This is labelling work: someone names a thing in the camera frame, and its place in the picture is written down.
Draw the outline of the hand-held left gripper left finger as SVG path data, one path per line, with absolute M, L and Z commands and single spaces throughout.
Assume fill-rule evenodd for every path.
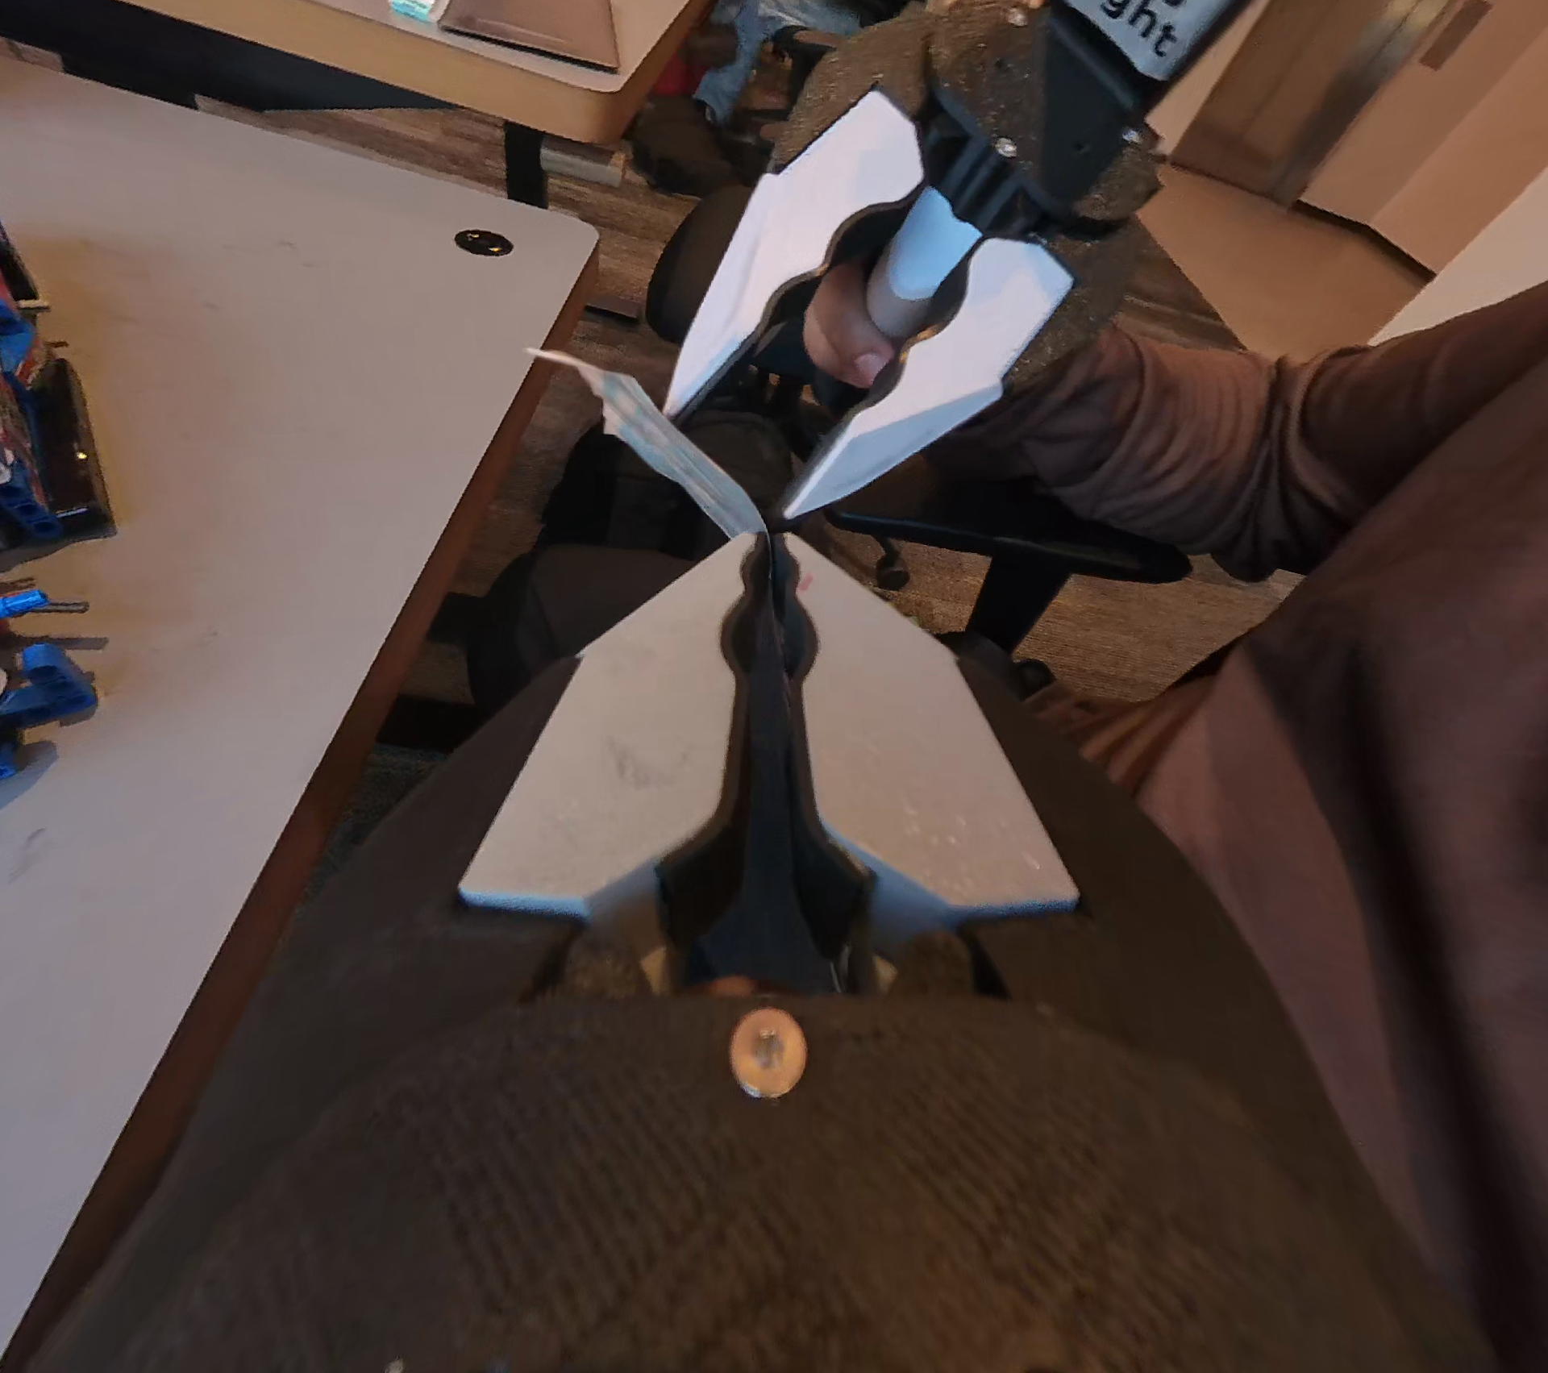
M 493 913 L 629 947 L 658 992 L 747 866 L 747 731 L 771 597 L 766 531 L 740 533 L 556 671 L 556 695 L 458 879 Z

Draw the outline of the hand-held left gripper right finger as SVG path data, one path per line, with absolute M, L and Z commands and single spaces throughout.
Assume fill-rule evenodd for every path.
M 797 534 L 798 736 L 817 824 L 874 931 L 1071 911 L 1079 889 L 958 657 Z

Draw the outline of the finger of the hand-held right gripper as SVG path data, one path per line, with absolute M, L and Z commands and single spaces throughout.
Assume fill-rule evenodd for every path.
M 919 128 L 867 91 L 782 168 L 764 173 L 706 283 L 663 412 L 693 412 L 759 341 L 779 302 L 819 278 L 842 238 L 905 212 L 924 186 Z
M 913 339 L 892 381 L 822 441 L 785 491 L 782 521 L 859 492 L 996 401 L 1072 286 L 1074 276 L 1043 244 L 980 241 L 955 314 Z

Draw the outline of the holographic sticker sheet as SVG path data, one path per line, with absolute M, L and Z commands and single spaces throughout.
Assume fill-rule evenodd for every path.
M 530 347 L 527 355 L 534 362 L 571 368 L 582 376 L 601 404 L 605 433 L 687 492 L 724 534 L 768 533 L 764 515 L 753 497 L 663 413 L 634 376 L 547 347 Z

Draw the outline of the person's right hand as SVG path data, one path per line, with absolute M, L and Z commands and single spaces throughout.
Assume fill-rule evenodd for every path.
M 897 355 L 867 310 L 867 272 L 861 262 L 834 265 L 809 299 L 801 341 L 813 367 L 835 381 L 871 389 Z

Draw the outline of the black office chair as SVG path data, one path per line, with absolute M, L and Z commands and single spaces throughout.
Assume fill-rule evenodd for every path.
M 643 307 L 658 338 L 684 346 L 750 199 L 747 185 L 722 185 L 700 197 L 668 239 L 650 275 Z M 811 454 L 853 391 L 847 384 L 817 383 L 817 367 L 803 343 L 803 318 L 805 305 L 785 314 L 764 346 L 714 386 L 693 420 L 706 420 L 711 412 L 756 415 L 772 423 L 798 457 Z

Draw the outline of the dark wedge-shaped stand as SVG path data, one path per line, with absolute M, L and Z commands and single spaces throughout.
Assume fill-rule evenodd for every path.
M 611 0 L 445 0 L 435 23 L 582 67 L 621 67 Z

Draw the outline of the grey double door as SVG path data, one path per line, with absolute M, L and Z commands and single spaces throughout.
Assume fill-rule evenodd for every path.
M 1269 0 L 1171 162 L 1280 206 L 1303 199 L 1451 1 Z

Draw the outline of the toy race car model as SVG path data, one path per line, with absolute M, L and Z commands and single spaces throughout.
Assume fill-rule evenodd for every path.
M 42 330 L 47 301 L 23 252 L 2 233 L 2 779 L 40 771 L 55 747 L 40 733 L 85 720 L 100 703 L 76 642 L 29 637 L 21 620 L 82 616 L 29 573 L 50 552 L 116 531 L 81 378 Z

